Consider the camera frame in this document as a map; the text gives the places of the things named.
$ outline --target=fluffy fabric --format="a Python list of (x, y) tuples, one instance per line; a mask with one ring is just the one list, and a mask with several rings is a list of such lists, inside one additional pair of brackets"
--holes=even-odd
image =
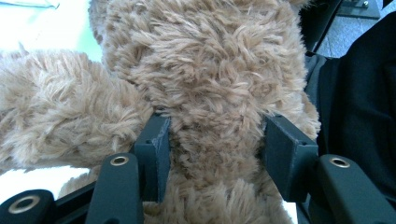
[(128, 151), (151, 113), (135, 86), (85, 54), (0, 56), (0, 170), (98, 165)]
[(304, 3), (92, 1), (106, 68), (172, 118), (167, 191), (150, 222), (289, 222), (256, 155), (266, 115), (318, 131), (293, 11)]

